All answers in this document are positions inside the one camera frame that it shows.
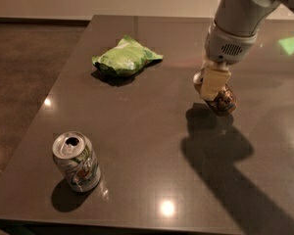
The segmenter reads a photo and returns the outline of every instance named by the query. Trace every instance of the crumpled green bag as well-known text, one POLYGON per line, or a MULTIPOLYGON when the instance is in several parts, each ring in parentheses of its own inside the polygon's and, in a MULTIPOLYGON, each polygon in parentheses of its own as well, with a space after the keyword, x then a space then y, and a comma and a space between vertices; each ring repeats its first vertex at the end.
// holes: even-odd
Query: crumpled green bag
POLYGON ((92 57, 92 64, 103 75, 130 76, 163 55, 151 51, 125 35, 118 45, 100 57, 92 57))

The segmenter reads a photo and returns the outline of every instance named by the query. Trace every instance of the can opening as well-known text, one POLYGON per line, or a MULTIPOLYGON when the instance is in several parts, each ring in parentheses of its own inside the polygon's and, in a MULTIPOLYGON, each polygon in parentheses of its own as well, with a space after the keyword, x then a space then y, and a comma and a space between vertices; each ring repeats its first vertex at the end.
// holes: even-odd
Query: can opening
POLYGON ((75 137, 68 138, 66 141, 67 145, 76 146, 79 143, 79 140, 75 137))

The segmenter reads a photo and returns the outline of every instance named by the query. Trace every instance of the can lid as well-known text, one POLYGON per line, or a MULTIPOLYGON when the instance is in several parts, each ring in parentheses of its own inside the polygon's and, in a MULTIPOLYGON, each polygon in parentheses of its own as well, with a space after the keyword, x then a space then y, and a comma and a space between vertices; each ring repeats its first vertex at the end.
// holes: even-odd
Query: can lid
POLYGON ((59 136, 53 143, 53 154, 59 159, 72 159, 85 148, 84 136, 76 131, 70 131, 59 136))

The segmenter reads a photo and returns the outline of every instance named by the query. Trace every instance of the soda can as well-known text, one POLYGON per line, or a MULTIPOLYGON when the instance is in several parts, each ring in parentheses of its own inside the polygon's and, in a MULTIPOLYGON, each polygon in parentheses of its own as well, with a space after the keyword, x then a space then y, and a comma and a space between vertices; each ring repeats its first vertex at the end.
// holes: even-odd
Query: soda can
POLYGON ((70 131, 53 143, 53 161, 76 192, 93 189, 101 171, 90 140, 83 134, 70 131))

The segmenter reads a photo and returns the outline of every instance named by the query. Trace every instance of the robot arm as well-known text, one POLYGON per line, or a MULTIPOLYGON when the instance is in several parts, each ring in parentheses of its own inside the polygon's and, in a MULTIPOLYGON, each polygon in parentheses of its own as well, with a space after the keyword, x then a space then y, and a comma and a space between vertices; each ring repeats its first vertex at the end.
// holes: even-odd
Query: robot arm
POLYGON ((230 78, 228 66, 247 56, 256 42, 262 21, 280 3, 294 12, 294 0, 220 1, 206 37, 206 59, 194 76, 195 88, 212 109, 218 107, 216 104, 220 100, 225 105, 232 101, 230 97, 233 95, 226 85, 230 78))

